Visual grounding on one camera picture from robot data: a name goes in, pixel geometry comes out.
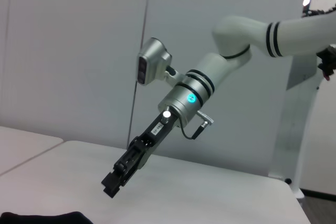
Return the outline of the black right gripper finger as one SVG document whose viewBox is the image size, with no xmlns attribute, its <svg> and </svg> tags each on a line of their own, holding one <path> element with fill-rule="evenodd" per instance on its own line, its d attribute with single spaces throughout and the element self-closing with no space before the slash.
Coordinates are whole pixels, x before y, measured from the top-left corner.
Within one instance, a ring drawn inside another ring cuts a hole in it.
<svg viewBox="0 0 336 224">
<path fill-rule="evenodd" d="M 110 198 L 113 198 L 120 190 L 120 187 L 125 186 L 128 180 L 135 174 L 143 155 L 143 150 L 129 149 L 114 164 L 112 172 L 101 182 L 104 185 L 103 191 Z"/>
<path fill-rule="evenodd" d="M 137 172 L 137 170 L 143 168 L 150 156 L 150 152 L 136 154 L 132 156 L 129 161 L 127 161 L 127 168 L 122 176 L 121 186 L 124 187 L 130 178 Z"/>
</svg>

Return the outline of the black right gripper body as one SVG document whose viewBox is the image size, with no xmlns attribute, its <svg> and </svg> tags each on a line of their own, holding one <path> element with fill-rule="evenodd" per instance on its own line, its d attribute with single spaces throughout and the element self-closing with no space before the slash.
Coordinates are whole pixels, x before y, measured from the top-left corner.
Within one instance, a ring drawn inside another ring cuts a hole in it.
<svg viewBox="0 0 336 224">
<path fill-rule="evenodd" d="M 167 106 L 141 135 L 131 141 L 128 149 L 130 150 L 134 145 L 141 153 L 151 155 L 173 130 L 178 120 L 176 111 L 171 106 Z"/>
</svg>

